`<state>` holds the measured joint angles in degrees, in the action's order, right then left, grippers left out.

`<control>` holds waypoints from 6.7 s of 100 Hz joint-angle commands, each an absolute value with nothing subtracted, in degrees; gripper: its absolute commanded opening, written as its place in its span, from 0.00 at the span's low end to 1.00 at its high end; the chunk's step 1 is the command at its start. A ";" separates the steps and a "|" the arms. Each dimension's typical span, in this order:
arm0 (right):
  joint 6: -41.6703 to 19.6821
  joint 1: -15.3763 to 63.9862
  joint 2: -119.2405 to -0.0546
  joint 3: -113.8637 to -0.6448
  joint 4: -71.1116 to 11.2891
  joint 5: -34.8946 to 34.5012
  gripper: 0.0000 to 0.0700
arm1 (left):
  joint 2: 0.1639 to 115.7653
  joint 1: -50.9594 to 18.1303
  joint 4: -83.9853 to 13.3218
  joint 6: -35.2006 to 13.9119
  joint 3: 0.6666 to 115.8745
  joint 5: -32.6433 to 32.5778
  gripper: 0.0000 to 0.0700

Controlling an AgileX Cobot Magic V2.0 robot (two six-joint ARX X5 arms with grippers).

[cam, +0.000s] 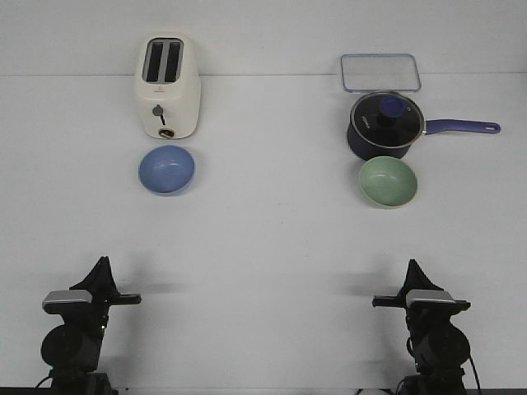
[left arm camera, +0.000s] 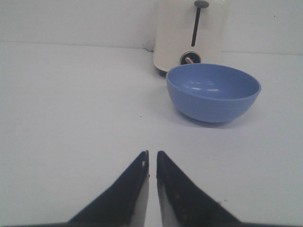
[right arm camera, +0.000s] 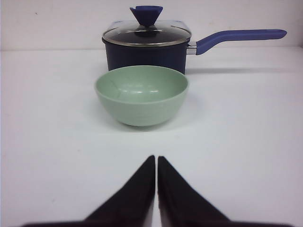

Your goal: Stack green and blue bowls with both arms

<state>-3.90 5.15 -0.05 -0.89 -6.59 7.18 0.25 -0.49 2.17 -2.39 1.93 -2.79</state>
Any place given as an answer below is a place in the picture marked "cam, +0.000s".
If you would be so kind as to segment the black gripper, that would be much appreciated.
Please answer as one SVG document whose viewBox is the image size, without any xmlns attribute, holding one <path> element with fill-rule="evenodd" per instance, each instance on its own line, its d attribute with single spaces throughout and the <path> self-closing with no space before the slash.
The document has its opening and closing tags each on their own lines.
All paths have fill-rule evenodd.
<svg viewBox="0 0 527 395">
<path fill-rule="evenodd" d="M 411 290 L 441 290 L 441 288 L 431 282 L 424 271 L 421 269 L 417 260 L 411 258 L 408 261 L 408 269 L 403 286 L 396 296 L 373 297 L 374 307 L 401 308 L 406 312 L 407 325 L 411 329 L 431 328 L 440 323 L 448 323 L 452 316 L 467 311 L 470 303 L 467 300 L 456 300 L 454 304 L 424 304 L 418 303 L 412 308 L 406 306 L 406 294 Z"/>
<path fill-rule="evenodd" d="M 142 302 L 140 294 L 120 294 L 115 285 L 110 266 L 110 258 L 102 256 L 87 276 L 70 290 L 87 290 L 92 295 L 91 304 L 78 307 L 61 314 L 65 323 L 71 323 L 81 329 L 105 329 L 111 306 L 134 305 Z"/>
</svg>

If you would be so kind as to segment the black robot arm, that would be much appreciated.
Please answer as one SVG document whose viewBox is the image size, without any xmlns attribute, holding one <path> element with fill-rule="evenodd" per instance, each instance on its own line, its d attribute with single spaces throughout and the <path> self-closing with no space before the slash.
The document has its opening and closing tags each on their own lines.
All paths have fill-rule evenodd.
<svg viewBox="0 0 527 395">
<path fill-rule="evenodd" d="M 416 374 L 403 377 L 397 394 L 466 394 L 463 364 L 473 362 L 468 338 L 451 318 L 471 307 L 435 285 L 419 266 L 408 261 L 402 287 L 396 295 L 376 295 L 374 307 L 405 311 L 406 348 Z"/>
<path fill-rule="evenodd" d="M 52 329 L 42 341 L 40 354 L 51 367 L 50 389 L 54 394 L 117 394 L 108 374 L 98 371 L 100 352 L 115 305 L 140 304 L 139 294 L 119 292 L 110 258 L 99 258 L 87 276 L 66 290 L 49 292 L 42 309 L 58 315 L 63 324 Z"/>
</svg>

